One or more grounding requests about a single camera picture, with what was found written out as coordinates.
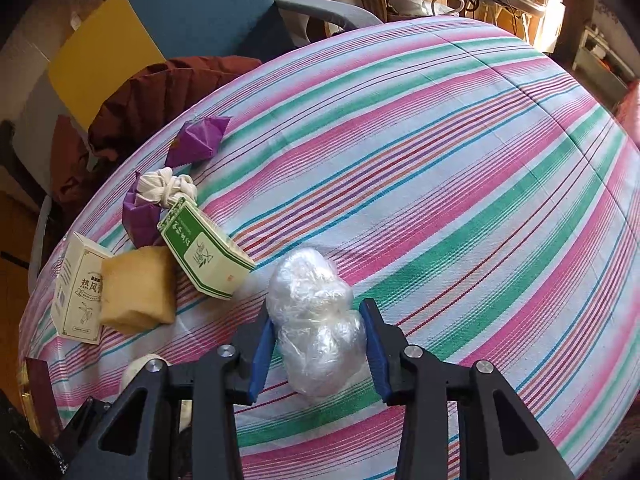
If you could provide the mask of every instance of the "white rope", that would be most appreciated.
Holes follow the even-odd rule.
[[[153,203],[169,209],[182,197],[195,204],[198,188],[189,175],[176,176],[171,168],[150,171],[138,180],[136,205]]]

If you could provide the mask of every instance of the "striped tablecloth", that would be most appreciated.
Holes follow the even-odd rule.
[[[121,253],[134,170],[162,167],[186,119],[231,116],[221,151],[191,169],[201,208],[258,263],[234,300],[182,275],[178,317],[99,346],[56,338],[59,246],[20,326],[67,420],[113,399],[127,364],[194,360],[250,320],[277,261],[305,245],[333,260],[356,304],[439,358],[494,362],[576,474],[638,390],[640,155],[566,72],[512,35],[427,18],[287,54],[204,99],[136,152],[73,229]],[[310,402],[276,352],[256,405],[238,408],[247,479],[393,478],[402,408],[361,373]],[[459,470],[450,412],[450,478]]]

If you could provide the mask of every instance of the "green and white box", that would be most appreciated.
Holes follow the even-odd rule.
[[[72,233],[56,277],[51,320],[60,337],[97,345],[100,342],[102,261],[107,249]]]
[[[181,198],[158,231],[200,292],[229,300],[255,262],[190,200]]]

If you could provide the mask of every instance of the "box with chinese text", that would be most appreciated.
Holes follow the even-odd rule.
[[[255,269],[255,262],[185,198],[169,210],[158,231],[195,288],[214,298],[231,298]]]
[[[102,261],[113,255],[72,233],[56,278],[51,319],[60,337],[97,345],[100,341]]]

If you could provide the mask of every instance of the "purple package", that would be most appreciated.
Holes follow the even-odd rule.
[[[176,168],[214,156],[229,121],[230,117],[207,117],[185,122],[169,148],[164,166]],[[140,174],[136,173],[122,202],[122,225],[137,249],[155,245],[162,239],[158,232],[162,208],[158,204],[136,205],[139,179]]]
[[[164,165],[177,168],[214,156],[230,120],[231,117],[205,117],[186,121],[171,143]]]

